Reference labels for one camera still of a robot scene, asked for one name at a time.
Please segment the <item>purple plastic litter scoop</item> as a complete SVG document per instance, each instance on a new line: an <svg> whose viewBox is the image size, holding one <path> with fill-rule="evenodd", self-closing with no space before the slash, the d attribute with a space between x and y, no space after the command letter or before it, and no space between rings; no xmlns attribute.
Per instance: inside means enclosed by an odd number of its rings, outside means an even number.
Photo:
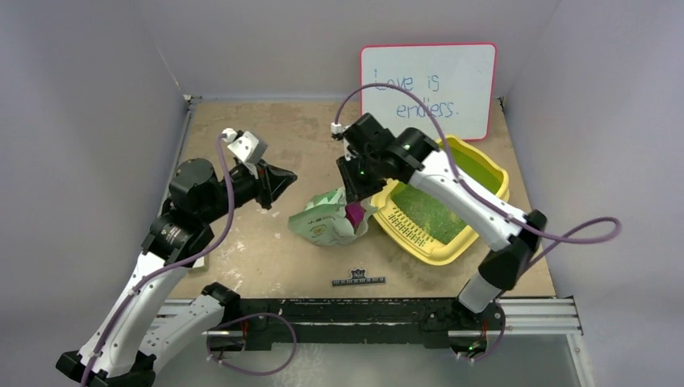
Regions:
<svg viewBox="0 0 684 387"><path fill-rule="evenodd" d="M359 202L349 203L344 209L345 218L350 222L352 228L356 230L364 219L365 209Z"/></svg>

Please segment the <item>green cat litter bag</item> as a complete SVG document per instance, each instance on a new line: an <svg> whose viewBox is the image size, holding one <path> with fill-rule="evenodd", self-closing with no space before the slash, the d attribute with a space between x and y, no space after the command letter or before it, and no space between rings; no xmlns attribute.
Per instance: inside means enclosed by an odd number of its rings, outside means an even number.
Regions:
<svg viewBox="0 0 684 387"><path fill-rule="evenodd" d="M365 209L361 225L354 230L345 218L345 206L349 203L344 187L315 195L297 214L288 219L288 229L308 242L320 247L351 244L369 229L369 218L378 208L366 198L359 203Z"/></svg>

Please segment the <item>yellow sifting litter tray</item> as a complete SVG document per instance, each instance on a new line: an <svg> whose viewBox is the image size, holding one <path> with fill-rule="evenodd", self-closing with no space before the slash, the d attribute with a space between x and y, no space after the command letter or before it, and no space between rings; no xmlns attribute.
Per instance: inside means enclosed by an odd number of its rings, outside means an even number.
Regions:
<svg viewBox="0 0 684 387"><path fill-rule="evenodd" d="M390 198L390 194L399 183L402 182L388 180L383 190L371 198L371 204L378 208L378 212L373 216L380 227L405 251L426 264L441 266L453 262L478 239L478 234L467 223L465 229L449 244L442 244L430 237Z"/></svg>

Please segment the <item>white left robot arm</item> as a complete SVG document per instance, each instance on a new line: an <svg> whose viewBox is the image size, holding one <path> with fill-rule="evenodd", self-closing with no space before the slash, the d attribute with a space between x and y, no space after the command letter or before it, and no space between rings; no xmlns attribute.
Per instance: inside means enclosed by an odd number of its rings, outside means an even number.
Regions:
<svg viewBox="0 0 684 387"><path fill-rule="evenodd" d="M153 329L170 292L192 267L192 257L222 237L219 219L254 201L268 209L296 181L296 174L264 160L237 163L219 179L209 160L181 163L161 214L152 222L136 266L111 312L80 349L63 353L56 368L84 386L150 386L156 375L196 335L218 327L246 334L264 309L244 309L240 295L218 282L205 286L188 307Z"/></svg>

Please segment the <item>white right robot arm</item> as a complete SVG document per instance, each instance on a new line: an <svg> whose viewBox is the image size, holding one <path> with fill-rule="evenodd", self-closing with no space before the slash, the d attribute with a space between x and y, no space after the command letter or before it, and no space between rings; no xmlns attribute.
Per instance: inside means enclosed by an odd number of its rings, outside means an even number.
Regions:
<svg viewBox="0 0 684 387"><path fill-rule="evenodd" d="M452 167L450 152L421 130L408 127L399 136L371 114L353 124L331 124L332 138L344 145L336 161L350 202L378 194L388 180L424 192L446 206L484 240L490 251L466 282L453 306L464 328L481 322L486 307L515 287L539 247L538 232L547 219L526 213L497 198L466 173Z"/></svg>

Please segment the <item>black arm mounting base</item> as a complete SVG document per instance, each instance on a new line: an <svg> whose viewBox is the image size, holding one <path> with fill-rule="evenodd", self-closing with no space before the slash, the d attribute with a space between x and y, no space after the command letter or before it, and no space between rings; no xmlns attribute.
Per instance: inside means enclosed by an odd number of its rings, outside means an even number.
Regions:
<svg viewBox="0 0 684 387"><path fill-rule="evenodd" d="M242 298L218 282L202 294L219 301L221 322L249 351L275 343L414 344L473 356L505 320L497 303L475 314L454 298Z"/></svg>

